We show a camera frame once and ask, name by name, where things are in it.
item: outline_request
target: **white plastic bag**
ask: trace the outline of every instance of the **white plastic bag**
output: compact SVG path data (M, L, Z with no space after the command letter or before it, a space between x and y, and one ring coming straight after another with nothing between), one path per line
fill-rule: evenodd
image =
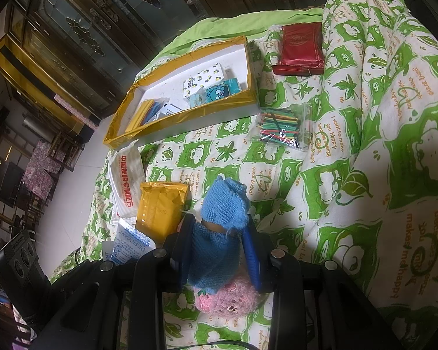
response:
M109 160L109 180L119 217L136 217L145 181L143 163L135 141L114 153Z

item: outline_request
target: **blue knitted toy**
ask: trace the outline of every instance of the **blue knitted toy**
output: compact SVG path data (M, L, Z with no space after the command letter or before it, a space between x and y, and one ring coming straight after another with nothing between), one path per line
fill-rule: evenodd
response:
M188 274L191 285L215 294L235 275L239 266L239 237L248 223L249 208L246 186L232 178L223 180L218 176L203 201L201 216L204 221L222 226L227 233L211 231L195 223Z

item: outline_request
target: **red foil wrapper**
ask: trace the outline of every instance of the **red foil wrapper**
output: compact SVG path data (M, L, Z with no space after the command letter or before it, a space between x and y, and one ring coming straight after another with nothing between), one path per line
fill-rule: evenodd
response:
M321 22L292 24L282 27L283 46L281 60L272 66L276 75L321 75L325 59L321 51L323 33Z

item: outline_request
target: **green and white bedsheet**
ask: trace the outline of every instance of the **green and white bedsheet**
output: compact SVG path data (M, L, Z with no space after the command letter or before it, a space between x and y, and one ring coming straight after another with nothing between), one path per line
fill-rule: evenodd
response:
M314 14L300 12L280 24L305 15L306 22L318 20ZM261 105L313 107L315 133L306 154L249 142L253 118L243 118L141 148L147 180L188 183L187 205L195 209L218 175L246 184L259 230L298 259L337 261L403 345L418 349L438 326L438 43L403 0L328 0L322 21L323 76L272 73L279 25L249 38ZM180 52L220 38L209 36L185 41ZM80 260L100 258L101 241L114 236L110 195L106 161ZM55 275L74 265L71 254ZM241 339L266 348L271 298L236 320L202 314L193 303L189 288L166 296L169 346Z

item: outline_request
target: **metal bolt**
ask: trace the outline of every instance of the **metal bolt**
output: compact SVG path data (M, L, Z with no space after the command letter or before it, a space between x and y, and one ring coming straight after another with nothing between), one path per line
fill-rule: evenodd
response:
M284 255L285 255L285 251L282 250L282 249L273 249L273 250L271 251L271 255L272 255L274 258L283 258Z
M155 258L163 258L164 256L167 255L167 251L165 249L155 249L153 250L153 255Z
M105 260L99 266L99 270L101 270L101 271L110 271L110 270L112 270L112 268L113 268L113 262L109 261L109 260Z
M337 263L334 262L333 260L327 260L327 261L325 261L325 267L329 271L334 271L337 268Z

